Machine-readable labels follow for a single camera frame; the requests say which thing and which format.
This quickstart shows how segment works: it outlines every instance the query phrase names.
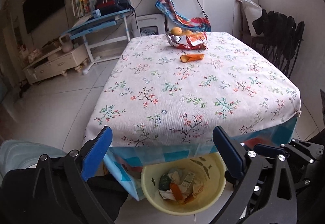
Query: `screw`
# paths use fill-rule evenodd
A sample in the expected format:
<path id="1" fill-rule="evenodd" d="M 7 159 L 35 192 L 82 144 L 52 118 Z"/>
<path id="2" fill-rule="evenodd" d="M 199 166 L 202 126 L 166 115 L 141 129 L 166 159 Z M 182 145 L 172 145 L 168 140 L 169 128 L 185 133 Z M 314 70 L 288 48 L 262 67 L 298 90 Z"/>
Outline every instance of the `screw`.
<path id="1" fill-rule="evenodd" d="M 248 151 L 247 154 L 249 157 L 252 157 L 252 158 L 256 156 L 256 153 L 254 151 Z"/>
<path id="2" fill-rule="evenodd" d="M 40 157 L 40 160 L 45 161 L 47 158 L 48 158 L 47 154 L 42 154 L 41 157 Z"/>
<path id="3" fill-rule="evenodd" d="M 69 155 L 72 157 L 76 157 L 79 154 L 78 150 L 72 150 L 70 151 Z"/>
<path id="4" fill-rule="evenodd" d="M 279 158 L 279 160 L 280 161 L 285 161 L 285 156 L 284 155 L 282 155 L 282 154 L 280 154 L 279 156 L 278 156 L 278 158 Z"/>

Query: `backpack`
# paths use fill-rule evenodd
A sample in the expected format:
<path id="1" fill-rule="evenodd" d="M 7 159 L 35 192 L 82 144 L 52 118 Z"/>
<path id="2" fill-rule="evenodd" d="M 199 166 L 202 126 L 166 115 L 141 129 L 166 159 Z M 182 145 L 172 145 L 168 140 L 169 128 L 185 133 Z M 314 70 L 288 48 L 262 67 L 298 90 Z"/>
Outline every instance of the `backpack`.
<path id="1" fill-rule="evenodd" d="M 101 15 L 107 15 L 126 9 L 134 10 L 130 4 L 130 0 L 97 0 L 95 9 L 99 9 Z"/>

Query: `floral tablecloth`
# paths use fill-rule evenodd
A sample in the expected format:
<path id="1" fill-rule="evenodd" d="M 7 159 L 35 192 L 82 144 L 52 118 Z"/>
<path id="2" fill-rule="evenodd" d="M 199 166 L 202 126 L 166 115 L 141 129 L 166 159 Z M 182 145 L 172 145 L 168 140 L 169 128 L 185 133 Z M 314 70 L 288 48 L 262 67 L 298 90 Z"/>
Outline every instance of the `floral tablecloth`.
<path id="1" fill-rule="evenodd" d="M 298 88 L 228 33 L 207 33 L 208 50 L 171 47 L 166 35 L 131 39 L 98 99 L 84 141 L 104 125 L 111 147 L 171 146 L 270 128 L 300 114 Z M 184 53 L 204 53 L 182 63 Z"/>

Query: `television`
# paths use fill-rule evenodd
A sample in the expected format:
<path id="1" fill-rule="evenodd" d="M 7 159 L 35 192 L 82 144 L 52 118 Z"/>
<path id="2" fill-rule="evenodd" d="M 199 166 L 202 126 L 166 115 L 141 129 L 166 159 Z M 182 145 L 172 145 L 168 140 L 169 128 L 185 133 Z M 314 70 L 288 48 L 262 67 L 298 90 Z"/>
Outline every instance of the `television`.
<path id="1" fill-rule="evenodd" d="M 22 8 L 27 33 L 64 6 L 64 0 L 26 0 Z"/>

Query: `stack of books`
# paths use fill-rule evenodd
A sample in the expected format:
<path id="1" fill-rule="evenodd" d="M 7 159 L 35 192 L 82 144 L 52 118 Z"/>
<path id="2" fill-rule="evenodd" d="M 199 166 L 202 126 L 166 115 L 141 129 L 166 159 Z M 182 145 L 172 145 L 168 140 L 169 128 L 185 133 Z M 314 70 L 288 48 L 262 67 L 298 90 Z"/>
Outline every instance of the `stack of books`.
<path id="1" fill-rule="evenodd" d="M 95 10 L 97 0 L 70 0 L 74 16 L 80 18 Z"/>

